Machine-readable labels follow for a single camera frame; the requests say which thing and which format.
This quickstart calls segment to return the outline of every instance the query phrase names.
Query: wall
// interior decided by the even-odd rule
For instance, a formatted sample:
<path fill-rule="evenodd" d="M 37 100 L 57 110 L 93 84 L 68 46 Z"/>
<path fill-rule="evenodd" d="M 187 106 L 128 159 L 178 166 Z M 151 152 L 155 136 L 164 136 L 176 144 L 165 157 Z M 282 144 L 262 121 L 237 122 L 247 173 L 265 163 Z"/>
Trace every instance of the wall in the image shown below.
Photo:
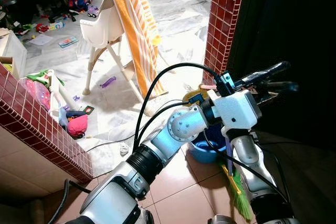
<path fill-rule="evenodd" d="M 211 0 L 204 65 L 217 73 L 226 69 L 240 2 L 241 0 Z M 213 83 L 213 77 L 207 72 L 203 73 L 203 83 Z"/>
<path fill-rule="evenodd" d="M 80 182 L 92 179 L 88 154 L 1 64 L 0 126 Z"/>
<path fill-rule="evenodd" d="M 42 197 L 75 178 L 0 126 L 0 202 L 19 203 Z"/>

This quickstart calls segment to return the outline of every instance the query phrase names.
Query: white high chair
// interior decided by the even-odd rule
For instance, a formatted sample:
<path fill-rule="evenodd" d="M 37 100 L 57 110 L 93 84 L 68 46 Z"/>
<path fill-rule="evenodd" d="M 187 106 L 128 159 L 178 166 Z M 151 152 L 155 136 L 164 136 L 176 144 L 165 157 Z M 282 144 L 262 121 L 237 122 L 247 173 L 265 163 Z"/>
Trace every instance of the white high chair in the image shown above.
<path fill-rule="evenodd" d="M 117 63 L 120 71 L 124 75 L 126 81 L 131 86 L 137 99 L 143 103 L 143 98 L 140 91 L 135 86 L 132 78 L 135 74 L 135 68 L 133 61 L 130 61 L 126 66 L 121 63 L 120 55 L 117 55 L 111 45 L 119 43 L 118 54 L 120 54 L 121 46 L 121 36 L 124 33 L 117 9 L 114 5 L 113 0 L 103 0 L 98 19 L 96 21 L 80 20 L 80 28 L 82 31 L 83 38 L 91 44 L 90 59 L 88 63 L 88 75 L 86 80 L 86 86 L 83 90 L 83 95 L 90 94 L 90 80 L 93 67 L 97 62 L 100 55 L 107 49 L 112 55 L 113 59 Z M 162 57 L 159 52 L 160 57 L 169 66 L 166 60 Z M 153 112 L 150 109 L 145 110 L 147 116 L 152 116 Z"/>

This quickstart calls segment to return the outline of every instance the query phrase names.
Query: small container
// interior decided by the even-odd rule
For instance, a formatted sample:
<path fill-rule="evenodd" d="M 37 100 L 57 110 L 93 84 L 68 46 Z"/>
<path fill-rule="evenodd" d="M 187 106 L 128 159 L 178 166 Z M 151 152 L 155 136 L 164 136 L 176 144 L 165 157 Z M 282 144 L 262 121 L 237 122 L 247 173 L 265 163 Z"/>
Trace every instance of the small container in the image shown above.
<path fill-rule="evenodd" d="M 205 133 L 209 141 L 221 152 L 226 149 L 220 124 L 210 126 Z M 200 163 L 213 163 L 217 158 L 217 153 L 208 146 L 203 133 L 200 133 L 194 141 L 188 143 L 188 152 Z"/>

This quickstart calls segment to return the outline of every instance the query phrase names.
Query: pink toy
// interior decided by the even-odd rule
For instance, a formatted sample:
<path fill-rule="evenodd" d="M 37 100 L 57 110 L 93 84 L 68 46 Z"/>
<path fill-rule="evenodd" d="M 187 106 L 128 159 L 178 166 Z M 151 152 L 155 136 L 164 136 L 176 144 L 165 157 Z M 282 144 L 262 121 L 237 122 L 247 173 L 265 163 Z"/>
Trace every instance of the pink toy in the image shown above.
<path fill-rule="evenodd" d="M 50 92 L 42 83 L 30 79 L 21 79 L 20 83 L 47 111 L 50 110 Z"/>
<path fill-rule="evenodd" d="M 88 8 L 88 16 L 89 17 L 97 18 L 98 13 L 99 13 L 98 7 L 96 7 L 94 5 L 89 6 L 89 8 Z"/>

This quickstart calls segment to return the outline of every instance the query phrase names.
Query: orange striped towel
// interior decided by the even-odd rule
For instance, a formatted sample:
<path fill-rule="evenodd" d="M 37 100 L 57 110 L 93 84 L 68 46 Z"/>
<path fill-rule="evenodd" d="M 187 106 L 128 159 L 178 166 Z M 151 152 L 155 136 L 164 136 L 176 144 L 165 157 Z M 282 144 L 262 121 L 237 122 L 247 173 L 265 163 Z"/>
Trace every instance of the orange striped towel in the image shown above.
<path fill-rule="evenodd" d="M 143 97 L 158 75 L 156 71 L 157 46 L 160 35 L 147 0 L 113 0 L 132 53 L 138 85 Z M 157 82 L 151 97 L 164 94 Z"/>

